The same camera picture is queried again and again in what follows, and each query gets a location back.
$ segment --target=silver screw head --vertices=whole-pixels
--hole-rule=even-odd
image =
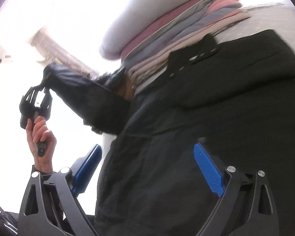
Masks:
[[[69,171],[70,171],[70,169],[69,169],[68,167],[64,167],[64,168],[62,168],[62,169],[60,170],[60,172],[61,172],[62,174],[67,174]]]
[[[258,171],[258,175],[261,176],[261,177],[264,177],[266,174],[265,174],[264,171],[259,170],[259,171]]]
[[[37,172],[37,171],[34,171],[33,173],[32,173],[32,177],[38,177],[38,175],[39,175],[39,172]]]
[[[228,166],[227,171],[231,172],[231,173],[234,173],[236,171],[236,168],[234,166]]]

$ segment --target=black handle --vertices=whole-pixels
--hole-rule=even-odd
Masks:
[[[36,118],[39,116],[39,112],[36,111],[35,114],[34,114],[34,120],[36,120]],[[38,157],[44,157],[44,155],[46,154],[46,144],[45,142],[41,142],[41,141],[38,141],[36,143],[36,151],[37,151],[37,156]]]
[[[39,141],[38,143],[36,143],[38,157],[43,157],[46,154],[46,148],[47,148],[47,146],[46,146],[45,142]]]

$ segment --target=beige fabric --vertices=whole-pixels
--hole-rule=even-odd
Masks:
[[[200,41],[207,34],[214,34],[220,29],[233,24],[234,22],[241,21],[243,19],[249,18],[250,15],[247,11],[241,11],[234,16],[223,19],[215,24],[209,25],[196,32],[186,35],[184,38],[172,43],[165,49],[161,50],[158,54],[142,61],[141,63],[135,65],[128,72],[130,81],[134,86],[140,85],[146,79],[148,79],[152,74],[161,70],[167,64],[168,56],[171,52],[182,49],[184,47],[190,46],[194,43]]]

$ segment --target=jacket button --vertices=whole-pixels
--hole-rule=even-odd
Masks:
[[[194,61],[197,57],[198,57],[198,55],[197,56],[193,56],[191,59],[189,59],[189,61]]]

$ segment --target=finger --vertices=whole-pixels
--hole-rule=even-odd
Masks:
[[[42,137],[41,137],[41,142],[46,141],[47,138],[53,136],[53,132],[51,130],[46,130],[43,132]]]
[[[46,125],[41,126],[41,128],[38,129],[38,131],[36,132],[36,134],[33,138],[33,142],[37,143],[41,139],[41,137],[43,136],[44,131],[47,131],[47,130],[48,130],[48,128]]]
[[[32,136],[34,137],[36,132],[43,126],[46,125],[46,121],[45,120],[41,120],[38,123],[36,123],[33,127],[33,134]]]
[[[26,134],[27,134],[27,142],[31,143],[33,141],[33,136],[32,136],[33,126],[32,126],[31,119],[27,119],[27,125],[26,125],[25,129],[26,129]]]
[[[38,116],[38,117],[35,119],[34,123],[37,124],[37,123],[39,123],[41,120],[46,120],[46,119],[45,119],[45,117],[43,117],[43,116]]]

